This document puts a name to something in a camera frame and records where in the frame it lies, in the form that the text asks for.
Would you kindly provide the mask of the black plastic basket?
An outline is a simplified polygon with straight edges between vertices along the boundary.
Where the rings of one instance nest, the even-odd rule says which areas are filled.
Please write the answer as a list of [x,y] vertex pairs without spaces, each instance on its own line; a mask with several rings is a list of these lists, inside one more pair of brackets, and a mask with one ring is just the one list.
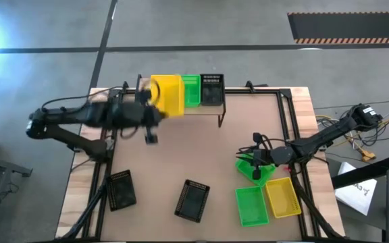
[[183,185],[174,215],[200,223],[209,196],[210,187],[192,180]]
[[201,74],[201,104],[220,106],[223,101],[223,74]]
[[136,204],[130,170],[110,175],[106,182],[110,211],[117,211]]

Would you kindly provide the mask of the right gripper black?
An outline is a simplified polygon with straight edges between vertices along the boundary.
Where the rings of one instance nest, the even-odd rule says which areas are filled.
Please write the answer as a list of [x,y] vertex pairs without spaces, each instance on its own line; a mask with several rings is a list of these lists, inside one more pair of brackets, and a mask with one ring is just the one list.
[[273,149],[270,139],[258,132],[253,134],[254,146],[246,146],[238,149],[239,153],[252,153],[253,158],[250,157],[237,157],[237,159],[246,161],[249,165],[254,167],[253,179],[258,180],[261,178],[261,166],[270,165],[271,159],[269,158],[270,150]]

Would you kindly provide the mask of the white paper sheet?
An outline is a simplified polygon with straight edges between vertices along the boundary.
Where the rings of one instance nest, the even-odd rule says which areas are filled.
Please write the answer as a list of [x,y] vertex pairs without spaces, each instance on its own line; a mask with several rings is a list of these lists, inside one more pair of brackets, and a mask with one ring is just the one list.
[[367,216],[377,180],[370,179],[334,190],[340,202]]

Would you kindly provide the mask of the yellow plastic basket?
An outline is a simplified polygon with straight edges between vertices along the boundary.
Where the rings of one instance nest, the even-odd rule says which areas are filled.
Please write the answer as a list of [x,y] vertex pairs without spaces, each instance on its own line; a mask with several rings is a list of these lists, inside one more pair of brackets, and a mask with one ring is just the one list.
[[179,75],[151,75],[150,103],[168,117],[184,115],[184,83]]
[[284,218],[302,213],[299,200],[290,178],[270,180],[265,189],[275,218]]

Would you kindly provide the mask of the black desk beam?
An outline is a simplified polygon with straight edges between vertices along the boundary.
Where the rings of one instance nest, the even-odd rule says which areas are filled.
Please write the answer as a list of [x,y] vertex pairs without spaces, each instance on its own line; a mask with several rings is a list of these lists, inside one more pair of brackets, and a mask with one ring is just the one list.
[[337,175],[332,178],[332,185],[334,189],[343,188],[365,180],[384,176],[388,170],[389,157],[371,165],[366,165],[365,167],[360,167]]

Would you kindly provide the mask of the black hazard-striped floor mat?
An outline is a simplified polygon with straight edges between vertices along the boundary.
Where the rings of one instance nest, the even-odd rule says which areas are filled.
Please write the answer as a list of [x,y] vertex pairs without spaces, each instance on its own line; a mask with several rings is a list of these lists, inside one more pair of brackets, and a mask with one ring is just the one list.
[[389,11],[290,12],[287,16],[297,44],[389,44]]

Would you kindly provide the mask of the green plastic basket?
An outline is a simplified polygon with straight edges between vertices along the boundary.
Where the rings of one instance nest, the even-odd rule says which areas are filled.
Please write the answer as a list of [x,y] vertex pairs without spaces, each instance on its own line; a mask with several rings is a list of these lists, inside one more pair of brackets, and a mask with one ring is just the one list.
[[258,180],[254,180],[254,167],[252,167],[248,161],[244,159],[237,159],[235,162],[235,167],[244,177],[246,177],[249,181],[251,181],[257,186],[264,186],[266,181],[268,181],[272,177],[274,171],[276,170],[276,167],[274,165],[261,166],[261,177]]
[[258,186],[235,189],[240,223],[243,227],[267,225],[269,216],[262,189]]
[[183,75],[184,106],[197,107],[201,102],[201,77],[199,75]]

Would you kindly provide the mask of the black aluminium table frame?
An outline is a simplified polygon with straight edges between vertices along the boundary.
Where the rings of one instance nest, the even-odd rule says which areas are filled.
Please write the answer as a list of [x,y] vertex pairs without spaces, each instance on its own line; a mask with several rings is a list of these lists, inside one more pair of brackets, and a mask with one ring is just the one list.
[[[275,132],[280,138],[297,138],[311,136],[318,131],[313,104],[307,87],[228,87],[225,89],[226,114],[224,124],[218,128],[222,132],[230,127],[234,113],[242,113],[249,106],[258,106],[263,115],[271,118],[272,125],[261,122],[259,127],[266,134]],[[205,118],[216,123],[216,115],[187,115],[189,118]],[[106,173],[118,172],[124,169],[123,145],[135,144],[134,139],[122,140],[115,138],[112,161],[107,164],[94,166],[81,165],[84,155],[77,154],[74,164],[76,171],[70,174],[68,187],[63,201],[63,207],[56,237],[64,236],[86,208],[88,201],[97,191],[101,180]],[[344,234],[344,227],[340,218],[338,204],[334,197],[332,181],[330,179],[329,166],[324,161],[323,152],[318,152],[314,159],[310,160],[304,171],[299,175],[300,183],[305,187],[307,194],[311,196],[313,203],[318,208],[326,221],[339,234]]]

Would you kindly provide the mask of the wooden shelf with black legs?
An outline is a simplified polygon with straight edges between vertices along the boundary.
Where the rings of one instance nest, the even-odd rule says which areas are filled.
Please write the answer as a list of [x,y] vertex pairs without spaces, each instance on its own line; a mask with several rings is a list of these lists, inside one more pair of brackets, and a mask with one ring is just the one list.
[[[140,74],[138,75],[137,82],[136,82],[136,89],[135,89],[135,97],[137,96],[137,93],[139,90],[142,89],[148,89],[151,90],[151,77],[142,77]],[[225,86],[223,89],[223,98],[224,101],[220,106],[204,106],[201,104],[197,107],[185,107],[184,106],[184,115],[216,115],[218,116],[218,125],[220,126],[223,122],[224,115],[226,114],[226,98],[225,98]]]

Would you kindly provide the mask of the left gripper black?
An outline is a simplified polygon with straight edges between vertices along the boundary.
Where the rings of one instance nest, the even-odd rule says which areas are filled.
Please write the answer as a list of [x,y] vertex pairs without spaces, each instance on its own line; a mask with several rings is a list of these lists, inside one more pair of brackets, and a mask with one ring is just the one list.
[[167,119],[167,115],[164,110],[158,110],[156,106],[149,104],[148,100],[151,97],[151,91],[148,89],[139,90],[136,96],[144,108],[143,118],[140,124],[145,128],[145,142],[147,144],[157,144],[158,136],[153,133],[152,128],[157,127],[161,120]]

